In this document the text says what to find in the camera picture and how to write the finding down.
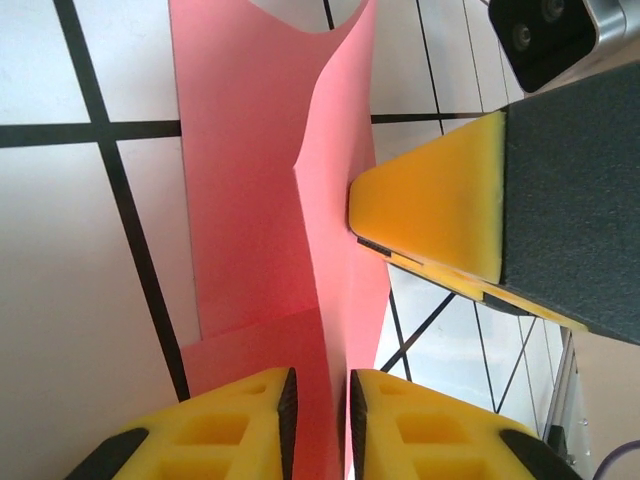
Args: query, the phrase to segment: black rubber edge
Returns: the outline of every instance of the black rubber edge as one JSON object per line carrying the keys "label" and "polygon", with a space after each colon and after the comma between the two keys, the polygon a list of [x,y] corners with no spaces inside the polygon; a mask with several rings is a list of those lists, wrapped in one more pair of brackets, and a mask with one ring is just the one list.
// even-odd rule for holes
{"label": "black rubber edge", "polygon": [[556,455],[566,461],[569,456],[569,451],[567,449],[567,437],[561,425],[551,425],[547,445],[549,445]]}
{"label": "black rubber edge", "polygon": [[511,429],[502,430],[500,438],[535,480],[582,480],[542,440]]}
{"label": "black rubber edge", "polygon": [[511,305],[509,302],[505,302],[501,298],[494,297],[488,293],[484,293],[482,296],[482,303],[484,303],[487,307],[493,308],[498,312],[508,313],[509,315],[531,315],[526,310],[516,307],[515,305]]}
{"label": "black rubber edge", "polygon": [[430,283],[431,285],[435,285],[436,287],[442,288],[442,289],[446,290],[447,292],[455,293],[457,296],[462,297],[462,298],[466,298],[467,300],[471,300],[472,302],[476,301],[475,299],[473,299],[471,297],[468,297],[464,293],[460,293],[457,290],[451,290],[449,287],[446,287],[446,286],[444,286],[444,285],[442,285],[442,284],[440,284],[440,283],[438,283],[438,282],[436,282],[434,280],[431,280],[428,277],[423,277],[422,275],[420,275],[420,274],[418,274],[416,272],[413,272],[413,271],[411,271],[411,270],[409,270],[407,268],[401,267],[400,265],[396,265],[395,263],[392,263],[391,265],[393,265],[398,270],[402,270],[403,272],[408,273],[409,275],[413,275],[414,277],[419,278],[420,280],[424,280],[425,282]]}
{"label": "black rubber edge", "polygon": [[149,430],[134,428],[107,438],[65,480],[111,480],[148,435]]}
{"label": "black rubber edge", "polygon": [[371,250],[373,250],[374,252],[378,252],[382,255],[384,255],[385,257],[391,257],[391,250],[389,250],[388,248],[383,247],[382,245],[378,245],[375,242],[372,242],[371,240],[367,240],[366,238],[362,238],[362,237],[358,237],[358,243],[364,247],[370,248]]}
{"label": "black rubber edge", "polygon": [[620,342],[630,343],[632,345],[640,346],[640,340],[636,338],[629,338],[626,335],[622,335],[618,332],[614,332],[608,328],[605,328],[602,325],[587,325],[590,333],[595,335],[600,335],[602,337],[611,338],[613,340],[618,340]]}
{"label": "black rubber edge", "polygon": [[282,478],[293,479],[293,455],[298,425],[298,380],[295,368],[290,368],[278,401],[278,425],[280,429],[280,455]]}
{"label": "black rubber edge", "polygon": [[508,202],[508,198],[507,198],[507,184],[509,182],[509,169],[507,168],[507,162],[508,162],[508,158],[507,158],[507,152],[509,151],[508,147],[508,140],[509,140],[509,111],[510,111],[510,105],[505,105],[504,107],[502,107],[500,109],[501,112],[504,113],[504,137],[502,139],[503,142],[503,148],[502,148],[502,257],[501,257],[501,262],[500,262],[500,277],[498,279],[498,284],[500,286],[504,285],[504,279],[505,279],[505,259],[507,258],[507,235],[506,235],[506,229],[507,229],[507,202]]}
{"label": "black rubber edge", "polygon": [[364,480],[364,455],[367,441],[367,399],[357,370],[351,370],[351,448],[356,480]]}

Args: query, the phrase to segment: white tile floor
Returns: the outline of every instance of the white tile floor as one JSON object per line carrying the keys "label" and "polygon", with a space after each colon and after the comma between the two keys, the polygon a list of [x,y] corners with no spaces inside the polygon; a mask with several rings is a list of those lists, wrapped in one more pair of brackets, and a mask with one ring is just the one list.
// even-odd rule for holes
{"label": "white tile floor", "polygon": [[[320,32],[344,22],[359,0],[254,2]],[[167,0],[74,3],[111,120],[177,120]],[[376,28],[378,162],[522,98],[480,0],[378,0]],[[0,31],[0,128],[88,122],[53,2],[0,2]],[[118,148],[178,340],[192,343],[199,332],[179,138]],[[15,419],[0,429],[10,459],[3,474],[62,477],[83,446],[124,418],[174,402],[175,393],[96,144],[5,148],[0,157],[0,264],[12,272],[0,279],[0,408]],[[424,329],[447,292],[395,269],[390,275],[402,341],[414,342],[390,372],[405,377],[408,364],[413,381],[541,431],[562,351],[558,327],[482,306],[476,317],[471,302],[455,298]],[[51,312],[56,328],[39,321]],[[124,340],[113,335],[122,329]],[[389,307],[376,366],[399,346]],[[73,358],[86,360],[82,368]],[[32,373],[19,375],[15,364]],[[89,383],[95,388],[81,388]],[[52,396],[64,401],[44,409]],[[38,435],[18,435],[33,419]]]}

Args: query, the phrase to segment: pink paper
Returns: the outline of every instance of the pink paper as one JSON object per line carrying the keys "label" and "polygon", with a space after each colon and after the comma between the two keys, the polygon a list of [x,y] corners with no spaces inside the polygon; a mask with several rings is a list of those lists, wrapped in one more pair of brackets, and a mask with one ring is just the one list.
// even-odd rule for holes
{"label": "pink paper", "polygon": [[346,222],[349,182],[374,164],[374,12],[365,1],[337,30],[307,34],[246,0],[171,3],[204,338],[183,351],[187,376],[197,394],[297,367],[314,386],[300,394],[314,405],[300,410],[301,479],[342,471],[347,369],[373,365],[389,289]]}
{"label": "pink paper", "polygon": [[[265,344],[277,348],[264,348]],[[294,478],[340,478],[337,419],[318,308],[204,340],[184,348],[183,357],[193,395],[267,368],[295,367],[298,427]]]}

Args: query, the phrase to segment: purple cable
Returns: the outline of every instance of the purple cable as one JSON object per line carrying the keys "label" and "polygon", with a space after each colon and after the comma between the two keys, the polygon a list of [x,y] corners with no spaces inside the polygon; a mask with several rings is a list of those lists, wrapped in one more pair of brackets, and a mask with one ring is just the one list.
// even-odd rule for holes
{"label": "purple cable", "polygon": [[640,450],[640,440],[634,440],[633,442],[620,445],[604,458],[604,460],[598,467],[598,470],[596,470],[596,474],[593,476],[593,480],[602,480],[604,478],[604,475],[607,473],[607,470],[611,468],[611,465],[613,465],[616,460],[634,450]]}

